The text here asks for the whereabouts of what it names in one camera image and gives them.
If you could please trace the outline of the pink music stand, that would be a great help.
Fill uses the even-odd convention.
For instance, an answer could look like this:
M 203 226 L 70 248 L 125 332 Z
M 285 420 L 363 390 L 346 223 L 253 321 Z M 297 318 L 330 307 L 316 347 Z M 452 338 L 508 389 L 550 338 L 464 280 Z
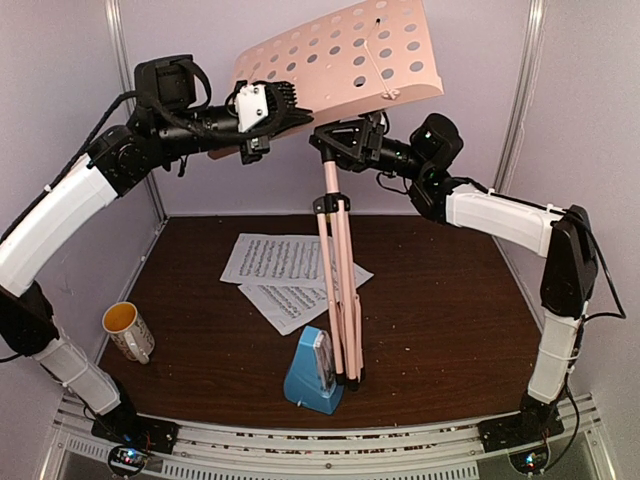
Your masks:
M 286 80 L 313 126 L 436 97 L 437 72 L 420 1 L 363 1 L 285 31 L 236 58 L 234 81 Z M 362 313 L 355 286 L 348 199 L 338 168 L 321 151 L 326 192 L 313 209 L 318 224 L 336 378 L 355 390 L 364 372 Z

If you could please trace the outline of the sheet music page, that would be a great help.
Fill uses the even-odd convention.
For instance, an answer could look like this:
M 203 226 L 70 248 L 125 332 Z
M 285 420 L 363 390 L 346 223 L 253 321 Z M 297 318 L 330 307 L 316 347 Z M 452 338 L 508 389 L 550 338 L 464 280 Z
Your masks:
M 319 237 L 241 233 L 220 280 L 239 285 L 322 287 Z
M 236 285 L 283 336 L 309 323 L 328 309 L 325 275 L 322 287 Z

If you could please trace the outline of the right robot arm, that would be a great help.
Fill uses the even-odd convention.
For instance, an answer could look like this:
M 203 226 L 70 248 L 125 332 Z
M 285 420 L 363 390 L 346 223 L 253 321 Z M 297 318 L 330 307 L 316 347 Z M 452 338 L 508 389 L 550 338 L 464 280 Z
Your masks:
M 588 213 L 573 205 L 566 210 L 513 199 L 448 169 L 464 142 L 446 116 L 432 113 L 403 143 L 385 135 L 384 114 L 318 126 L 309 142 L 320 155 L 327 192 L 314 203 L 318 215 L 332 218 L 341 301 L 330 307 L 334 340 L 358 347 L 361 309 L 355 293 L 353 251 L 348 212 L 337 171 L 380 174 L 409 181 L 407 194 L 417 212 L 443 225 L 470 228 L 524 247 L 545 259 L 540 297 L 545 324 L 536 364 L 523 394 L 512 430 L 530 442 L 549 428 L 568 377 L 578 358 L 587 306 L 603 260 L 591 231 Z

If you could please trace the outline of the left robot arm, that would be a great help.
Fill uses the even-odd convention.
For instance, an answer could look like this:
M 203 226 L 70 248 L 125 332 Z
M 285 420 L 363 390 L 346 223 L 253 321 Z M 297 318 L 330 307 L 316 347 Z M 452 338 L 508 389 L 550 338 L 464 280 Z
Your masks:
M 1 238 L 2 338 L 16 356 L 34 359 L 73 391 L 123 444 L 143 436 L 142 419 L 124 387 L 57 328 L 36 277 L 82 225 L 154 169 L 230 147 L 250 164 L 269 152 L 275 136 L 313 119 L 287 81 L 239 80 L 220 106 L 197 101 L 197 89 L 208 87 L 189 54 L 137 65 L 128 121 L 114 127 L 99 121 Z

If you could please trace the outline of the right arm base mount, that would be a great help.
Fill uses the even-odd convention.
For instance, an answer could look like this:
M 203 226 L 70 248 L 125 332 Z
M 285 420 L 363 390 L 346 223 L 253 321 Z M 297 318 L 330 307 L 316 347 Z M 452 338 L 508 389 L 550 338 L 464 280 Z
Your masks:
M 514 449 L 565 431 L 561 420 L 552 420 L 546 426 L 526 425 L 520 414 L 481 421 L 478 433 L 485 453 Z

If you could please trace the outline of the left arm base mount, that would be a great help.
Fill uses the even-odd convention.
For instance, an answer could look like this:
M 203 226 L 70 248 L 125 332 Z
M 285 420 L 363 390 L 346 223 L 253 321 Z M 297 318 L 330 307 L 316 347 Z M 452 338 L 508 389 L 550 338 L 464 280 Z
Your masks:
M 179 426 L 175 422 L 141 417 L 128 433 L 117 434 L 98 420 L 93 422 L 91 434 L 113 443 L 123 444 L 151 453 L 171 454 L 177 441 Z

